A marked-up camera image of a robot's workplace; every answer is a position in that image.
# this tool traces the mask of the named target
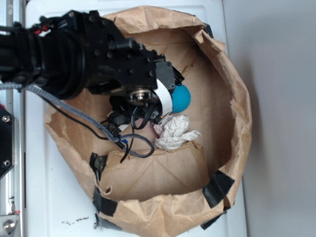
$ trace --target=gray braided cable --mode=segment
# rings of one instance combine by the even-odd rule
[[[12,83],[12,82],[7,82],[7,83],[0,84],[0,90],[22,89],[22,88],[23,88],[23,86],[21,84],[15,84],[15,83]],[[75,107],[73,107],[71,105],[68,105],[67,103],[61,101],[57,97],[55,97],[55,96],[51,95],[50,93],[48,93],[47,91],[42,90],[41,88],[38,88],[38,87],[33,86],[33,85],[28,85],[28,86],[25,87],[25,89],[37,94],[41,98],[50,101],[51,103],[63,108],[64,110],[66,110],[66,111],[68,111],[68,112],[70,112],[70,113],[72,113],[72,114],[74,114],[74,115],[76,115],[78,117],[83,118],[84,120],[86,120],[90,124],[96,126],[98,129],[100,129],[108,137],[108,139],[110,141],[115,142],[116,144],[118,144],[118,146],[120,146],[123,150],[126,150],[126,146],[124,146],[121,143],[121,140],[132,138],[132,137],[142,139],[142,140],[144,140],[145,142],[147,142],[149,144],[149,146],[151,148],[151,151],[148,154],[141,155],[141,154],[138,154],[138,153],[136,153],[134,151],[130,151],[129,153],[131,153],[134,156],[137,156],[137,157],[140,157],[140,158],[146,158],[146,157],[150,156],[155,150],[155,147],[153,146],[151,141],[149,141],[147,138],[145,138],[143,136],[140,136],[138,134],[127,134],[127,135],[121,136],[120,138],[114,137],[112,135],[112,133],[105,126],[103,126],[101,123],[99,123],[98,121],[96,121],[95,119],[93,119],[92,117],[87,115],[86,113],[84,113],[84,112],[76,109]]]
[[[16,84],[13,82],[6,82],[4,84],[0,84],[0,90],[10,90],[10,89],[21,89],[21,84]]]
[[[86,120],[87,122],[89,122],[90,124],[96,126],[100,131],[102,131],[106,136],[107,138],[112,141],[112,142],[118,142],[120,141],[119,138],[117,137],[114,137],[112,135],[112,133],[107,130],[105,128],[105,126],[103,126],[102,124],[100,124],[98,121],[96,121],[95,119],[93,119],[92,117],[90,117],[89,115],[87,115],[86,113],[76,109],[75,107],[61,101],[60,99],[58,99],[56,96],[53,96],[51,94],[49,94],[48,92],[36,87],[36,86],[33,86],[33,85],[28,85],[26,87],[26,90],[28,91],[31,91],[35,94],[37,94],[38,96],[50,101],[51,103],[63,108],[64,110],[67,110],[68,112],[74,114],[74,115],[77,115],[81,118],[83,118],[84,120]]]

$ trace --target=teal ball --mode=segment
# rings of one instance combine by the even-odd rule
[[[173,113],[180,113],[189,106],[191,94],[185,85],[176,86],[172,93]]]

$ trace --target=white tissue paper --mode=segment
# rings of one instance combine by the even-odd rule
[[[155,145],[161,149],[171,151],[177,149],[187,141],[193,141],[201,134],[196,131],[186,132],[189,129],[190,119],[186,115],[168,116],[161,124],[155,124],[154,129],[159,135]]]

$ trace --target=bolt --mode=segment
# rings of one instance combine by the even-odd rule
[[[113,54],[112,54],[111,52],[108,52],[108,53],[107,53],[107,57],[108,57],[108,58],[113,58]]]
[[[94,19],[94,17],[93,17],[93,16],[89,16],[89,17],[88,17],[88,21],[89,21],[90,23],[93,23],[93,22],[94,22],[94,20],[95,20],[95,19]]]
[[[5,166],[9,166],[11,163],[10,163],[10,161],[6,160],[6,161],[3,162],[3,164],[4,164]]]
[[[149,75],[150,77],[153,77],[153,76],[154,76],[154,72],[153,72],[153,71],[149,71],[149,72],[148,72],[148,75]]]
[[[106,19],[103,19],[101,21],[101,26],[106,26],[108,24],[107,20]]]
[[[100,50],[98,50],[98,49],[94,50],[93,55],[96,57],[99,57],[101,55]]]
[[[11,118],[10,118],[10,116],[5,115],[2,117],[2,121],[3,122],[11,122]]]
[[[7,233],[12,233],[12,231],[15,229],[15,223],[11,220],[7,220],[3,224],[3,228]]]

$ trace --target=brown paper bag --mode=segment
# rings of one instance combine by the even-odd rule
[[[182,73],[192,96],[183,114],[190,118],[190,129],[202,135],[175,151],[157,149],[147,159],[129,156],[120,164],[123,153],[116,145],[52,108],[46,128],[103,222],[144,237],[172,237],[201,224],[206,228],[235,201],[251,143],[248,91],[225,45],[212,39],[195,16],[142,6],[105,17],[126,37],[165,54]],[[108,99],[84,90],[67,103],[102,121],[112,110]],[[152,141],[156,136],[149,127],[138,133]],[[135,143],[133,149],[142,152],[144,144]],[[100,182],[89,165],[91,153],[108,155]]]

